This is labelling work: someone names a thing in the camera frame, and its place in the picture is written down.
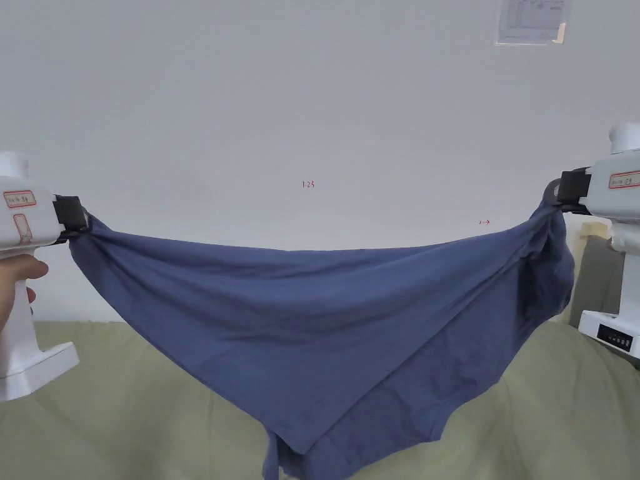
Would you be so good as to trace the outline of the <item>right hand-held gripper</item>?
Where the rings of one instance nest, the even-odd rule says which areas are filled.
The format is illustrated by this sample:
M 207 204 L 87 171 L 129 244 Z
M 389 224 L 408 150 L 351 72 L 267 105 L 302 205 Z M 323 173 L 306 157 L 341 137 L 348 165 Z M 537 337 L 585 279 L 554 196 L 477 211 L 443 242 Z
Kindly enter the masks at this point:
M 579 171 L 564 172 L 545 188 L 542 203 L 561 210 L 577 201 L 579 213 L 611 222 L 611 246 L 624 256 L 617 313 L 583 309 L 578 329 L 631 361 L 639 361 L 639 124 L 614 126 L 609 156 Z

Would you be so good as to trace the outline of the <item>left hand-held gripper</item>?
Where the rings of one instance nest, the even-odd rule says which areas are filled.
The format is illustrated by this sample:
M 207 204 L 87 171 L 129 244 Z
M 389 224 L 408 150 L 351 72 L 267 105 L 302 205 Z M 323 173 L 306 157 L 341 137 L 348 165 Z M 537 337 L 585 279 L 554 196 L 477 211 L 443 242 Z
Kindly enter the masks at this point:
M 56 207 L 64 199 L 28 178 L 28 160 L 1 153 L 1 258 L 33 256 L 37 248 L 77 239 L 92 230 L 88 212 L 72 212 L 60 222 Z M 42 350 L 36 339 L 25 281 L 1 333 L 1 401 L 30 395 L 79 362 L 73 343 Z

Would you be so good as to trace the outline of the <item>person's left hand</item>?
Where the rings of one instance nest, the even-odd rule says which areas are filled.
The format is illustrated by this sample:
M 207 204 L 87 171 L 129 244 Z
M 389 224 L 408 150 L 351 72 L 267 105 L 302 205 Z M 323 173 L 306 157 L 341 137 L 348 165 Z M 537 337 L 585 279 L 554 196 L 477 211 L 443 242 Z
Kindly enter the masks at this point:
M 1 336 L 14 308 L 18 284 L 42 278 L 48 272 L 49 266 L 30 254 L 1 258 Z

